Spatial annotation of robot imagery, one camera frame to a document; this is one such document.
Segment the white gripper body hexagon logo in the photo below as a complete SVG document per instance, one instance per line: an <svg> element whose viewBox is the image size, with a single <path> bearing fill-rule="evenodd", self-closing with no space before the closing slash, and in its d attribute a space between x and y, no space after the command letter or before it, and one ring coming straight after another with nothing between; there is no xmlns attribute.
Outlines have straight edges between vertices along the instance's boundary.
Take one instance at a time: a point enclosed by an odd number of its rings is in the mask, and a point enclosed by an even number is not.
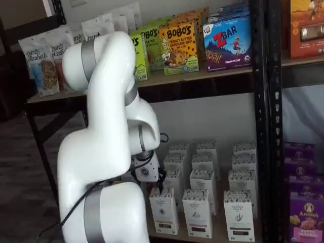
<svg viewBox="0 0 324 243"><path fill-rule="evenodd" d="M145 151L135 155L135 174L140 182L157 182L159 162L155 151Z"/></svg>

